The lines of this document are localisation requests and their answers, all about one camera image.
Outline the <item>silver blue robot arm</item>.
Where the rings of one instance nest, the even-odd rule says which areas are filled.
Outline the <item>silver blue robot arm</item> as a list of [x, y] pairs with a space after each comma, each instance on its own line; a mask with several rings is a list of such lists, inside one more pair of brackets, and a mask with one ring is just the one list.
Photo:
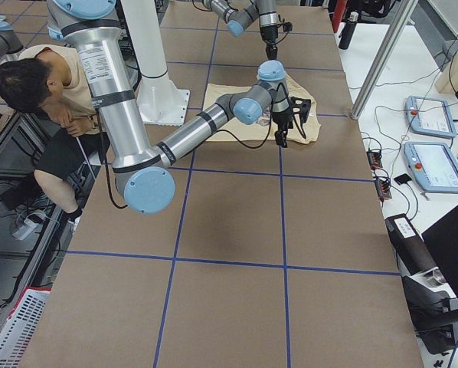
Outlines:
[[293, 127], [293, 102], [286, 72], [277, 60], [276, 2], [252, 1], [245, 9], [226, 1], [205, 1], [232, 35], [257, 23], [267, 46], [257, 82], [225, 94], [193, 119], [184, 109], [189, 92], [170, 80], [155, 5], [151, 1], [49, 1], [49, 34], [77, 50], [93, 108], [115, 159], [116, 190], [131, 209], [154, 214], [169, 205], [175, 182], [168, 168], [232, 119], [257, 122], [265, 112], [278, 126], [277, 145], [286, 145]]
[[228, 1], [192, 1], [193, 6], [202, 12], [215, 13], [234, 36], [242, 35], [255, 21], [259, 22], [260, 36], [265, 43], [268, 60], [276, 60], [278, 55], [279, 29], [281, 18], [276, 9], [276, 1], [249, 1], [245, 8], [234, 8]]

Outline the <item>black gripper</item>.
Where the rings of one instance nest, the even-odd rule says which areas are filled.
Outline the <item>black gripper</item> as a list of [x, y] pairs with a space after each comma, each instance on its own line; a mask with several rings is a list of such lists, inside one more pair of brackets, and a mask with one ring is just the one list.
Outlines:
[[288, 130], [293, 128], [293, 110], [273, 111], [273, 122], [277, 125], [277, 130], [274, 133], [276, 144], [287, 147]]
[[266, 25], [260, 27], [260, 35], [266, 46], [267, 58], [277, 59], [278, 25]]

